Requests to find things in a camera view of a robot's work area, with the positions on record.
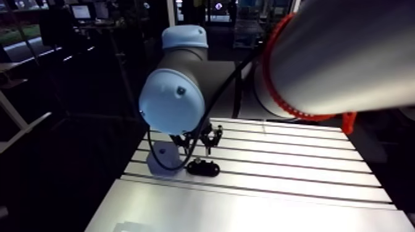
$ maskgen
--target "computer screen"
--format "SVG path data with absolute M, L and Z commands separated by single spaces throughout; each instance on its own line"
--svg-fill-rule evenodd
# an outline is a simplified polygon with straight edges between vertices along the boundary
M 75 19 L 92 19 L 88 5 L 72 5 L 71 8 Z

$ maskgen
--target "metal plate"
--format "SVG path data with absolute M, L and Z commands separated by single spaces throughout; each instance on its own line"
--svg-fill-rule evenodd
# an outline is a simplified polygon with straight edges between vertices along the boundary
M 146 162 L 149 151 L 136 151 L 132 160 Z M 239 175 L 256 175 L 283 178 L 288 180 L 304 180 L 317 183 L 349 184 L 356 186 L 379 187 L 380 183 L 373 174 L 318 170 L 313 168 L 287 167 L 272 164 L 256 164 L 229 160 L 213 161 L 220 166 L 222 173 Z
M 338 128 L 214 119 L 215 178 L 154 176 L 142 140 L 87 231 L 414 231 Z M 152 132 L 155 141 L 170 141 Z M 194 156 L 204 157 L 199 143 Z
M 154 132 L 151 139 L 153 141 L 171 141 L 169 135 L 158 132 Z M 203 143 L 198 141 L 198 145 L 203 146 Z M 237 139 L 222 138 L 219 142 L 218 147 L 246 151 L 275 152 L 312 157 L 326 157 L 334 159 L 363 160 L 357 151 L 281 143 L 264 143 Z
M 138 149 L 149 150 L 147 141 L 143 141 L 138 146 Z M 179 151 L 183 154 L 183 148 L 179 148 Z M 193 151 L 193 155 L 205 157 L 206 150 L 202 146 L 196 146 Z M 224 159 L 224 160 L 237 160 L 240 162 L 252 162 L 262 164 L 276 164 L 286 165 L 293 167 L 308 167 L 322 170 L 339 170 L 346 172 L 361 172 L 371 173 L 371 169 L 367 164 L 361 160 L 337 160 L 337 159 L 326 159 L 320 157 L 307 157 L 290 154 L 278 154 L 269 152 L 258 152 L 258 151 L 239 151 L 226 148 L 213 147 L 211 151 L 211 158 Z
M 138 181 L 142 183 L 159 184 L 159 185 L 164 185 L 164 186 L 173 186 L 173 187 L 178 187 L 178 188 L 188 188 L 188 189 L 196 189 L 196 190 L 202 190 L 202 191 L 210 191 L 210 192 L 215 192 L 215 193 L 229 193 L 229 194 L 237 194 L 237 195 L 244 195 L 244 196 L 265 197 L 265 198 L 325 204 L 325 205 L 338 205 L 338 206 L 350 206 L 350 207 L 360 207 L 360 208 L 396 210 L 396 206 L 394 206 L 393 204 L 380 204 L 380 203 L 370 203 L 370 202 L 360 202 L 360 201 L 343 201 L 343 200 L 338 200 L 338 199 L 325 199 L 325 198 L 318 198 L 318 197 L 295 196 L 295 195 L 278 194 L 278 193 L 270 194 L 270 193 L 261 192 L 261 191 L 221 188 L 221 187 L 216 187 L 216 186 L 172 182 L 172 181 L 165 181 L 165 180 L 158 180 L 154 178 L 145 178 L 145 177 L 137 177 L 137 176 L 130 176 L 130 175 L 122 175 L 121 179 L 128 180 L 128 181 Z
M 236 175 L 220 173 L 216 178 L 193 176 L 185 170 L 174 177 L 153 176 L 147 164 L 130 162 L 125 171 L 128 175 L 148 178 L 160 178 L 184 183 L 205 184 L 223 188 L 251 189 L 270 193 L 285 193 L 297 196 L 313 196 L 328 199 L 346 199 L 367 202 L 391 202 L 388 194 L 382 188 L 357 187 L 340 184 L 316 183 L 302 180 L 287 180 L 252 175 Z
M 362 209 L 117 180 L 86 231 L 414 231 L 398 210 Z

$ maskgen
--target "light blue joint cap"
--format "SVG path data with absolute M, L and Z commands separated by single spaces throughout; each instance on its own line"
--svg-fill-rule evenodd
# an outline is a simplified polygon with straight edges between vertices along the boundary
M 163 49 L 176 47 L 208 48 L 206 31 L 197 25 L 166 28 L 162 34 Z
M 138 105 L 152 128 L 170 135 L 194 130 L 204 114 L 204 99 L 198 86 L 186 75 L 168 68 L 150 74 Z

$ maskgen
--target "monitor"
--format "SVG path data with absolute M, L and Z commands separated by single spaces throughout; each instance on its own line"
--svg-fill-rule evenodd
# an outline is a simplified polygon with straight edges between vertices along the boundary
M 88 4 L 74 4 L 70 5 L 73 17 L 78 20 L 93 20 L 95 17 Z

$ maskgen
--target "screw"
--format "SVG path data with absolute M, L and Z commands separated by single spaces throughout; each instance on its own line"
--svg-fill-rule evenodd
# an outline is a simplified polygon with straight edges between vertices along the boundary
M 186 89 L 185 88 L 183 88 L 183 87 L 181 87 L 181 86 L 179 86 L 178 88 L 177 88 L 177 94 L 178 95 L 184 95 L 185 94 L 185 92 L 186 92 Z

